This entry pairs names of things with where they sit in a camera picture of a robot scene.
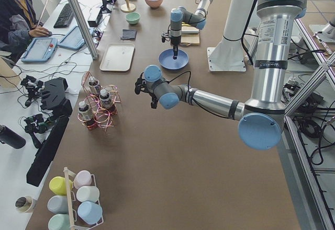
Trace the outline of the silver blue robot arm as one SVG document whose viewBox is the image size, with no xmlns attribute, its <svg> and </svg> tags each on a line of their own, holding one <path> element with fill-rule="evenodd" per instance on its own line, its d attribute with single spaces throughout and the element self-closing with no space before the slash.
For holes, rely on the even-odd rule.
<svg viewBox="0 0 335 230">
<path fill-rule="evenodd" d="M 180 101 L 197 105 L 223 118 L 237 120 L 243 142 L 267 150 L 281 139 L 285 106 L 281 101 L 287 69 L 293 22 L 306 11 L 307 0 L 258 0 L 261 23 L 254 61 L 252 93 L 242 103 L 220 97 L 189 85 L 171 85 L 156 65 L 145 68 L 135 84 L 135 92 L 148 93 L 151 106 L 171 109 Z"/>
<path fill-rule="evenodd" d="M 173 8 L 170 12 L 170 24 L 167 32 L 162 34 L 162 41 L 168 39 L 172 46 L 172 59 L 178 57 L 178 46 L 181 44 L 182 24 L 185 23 L 202 30 L 207 21 L 208 8 L 213 0 L 195 0 L 197 8 L 189 11 L 185 6 Z"/>
</svg>

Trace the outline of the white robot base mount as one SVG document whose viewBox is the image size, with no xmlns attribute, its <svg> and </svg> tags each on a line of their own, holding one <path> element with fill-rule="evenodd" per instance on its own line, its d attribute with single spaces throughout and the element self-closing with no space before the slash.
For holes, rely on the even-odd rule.
<svg viewBox="0 0 335 230">
<path fill-rule="evenodd" d="M 248 17 L 255 0 L 231 0 L 222 40 L 207 49 L 211 72 L 244 72 L 242 36 L 248 26 Z"/>
</svg>

